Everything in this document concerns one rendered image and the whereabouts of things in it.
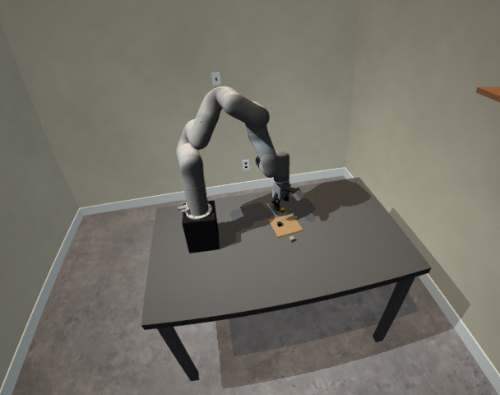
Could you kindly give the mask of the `orange flat mat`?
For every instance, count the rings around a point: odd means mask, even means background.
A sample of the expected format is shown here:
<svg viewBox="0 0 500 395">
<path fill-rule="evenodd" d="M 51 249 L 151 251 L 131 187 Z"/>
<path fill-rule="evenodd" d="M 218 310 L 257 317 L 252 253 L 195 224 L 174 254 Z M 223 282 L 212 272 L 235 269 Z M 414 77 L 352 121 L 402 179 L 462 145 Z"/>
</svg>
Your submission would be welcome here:
<svg viewBox="0 0 500 395">
<path fill-rule="evenodd" d="M 277 237 L 290 235 L 303 230 L 293 214 L 277 217 L 268 221 L 270 222 L 271 227 L 275 231 Z M 282 226 L 278 227 L 278 221 L 282 222 Z"/>
</svg>

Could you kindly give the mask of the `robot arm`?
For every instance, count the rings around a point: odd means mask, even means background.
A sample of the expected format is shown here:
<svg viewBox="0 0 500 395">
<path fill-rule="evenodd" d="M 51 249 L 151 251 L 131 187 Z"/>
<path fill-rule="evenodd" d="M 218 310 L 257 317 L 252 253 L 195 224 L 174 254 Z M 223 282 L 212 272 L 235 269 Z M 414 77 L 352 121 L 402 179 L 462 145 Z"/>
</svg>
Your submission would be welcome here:
<svg viewBox="0 0 500 395">
<path fill-rule="evenodd" d="M 184 127 L 177 147 L 187 201 L 187 205 L 178 207 L 178 210 L 185 212 L 192 220 L 207 218 L 212 213 L 212 207 L 207 201 L 203 162 L 198 150 L 208 145 L 222 109 L 230 116 L 247 123 L 250 142 L 258 154 L 255 161 L 261 172 L 268 178 L 274 177 L 277 182 L 289 180 L 289 153 L 275 153 L 266 126 L 270 118 L 267 109 L 240 95 L 231 87 L 216 87 L 202 101 L 196 118 Z"/>
</svg>

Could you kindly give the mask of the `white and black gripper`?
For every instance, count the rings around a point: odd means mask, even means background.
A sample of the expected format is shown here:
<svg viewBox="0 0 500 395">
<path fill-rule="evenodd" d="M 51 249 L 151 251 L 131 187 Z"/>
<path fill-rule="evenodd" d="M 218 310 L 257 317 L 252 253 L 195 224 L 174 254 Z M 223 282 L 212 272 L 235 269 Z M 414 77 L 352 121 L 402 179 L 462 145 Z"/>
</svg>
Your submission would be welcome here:
<svg viewBox="0 0 500 395">
<path fill-rule="evenodd" d="M 288 182 L 277 182 L 273 181 L 272 186 L 272 203 L 274 204 L 274 210 L 280 211 L 280 200 L 284 200 L 286 202 L 289 201 L 289 192 L 283 190 L 286 186 L 290 187 L 289 180 Z M 288 193 L 288 194 L 287 194 Z M 277 198 L 278 196 L 278 198 Z M 278 202 L 276 202 L 278 200 Z M 276 203 L 276 205 L 275 205 Z"/>
</svg>

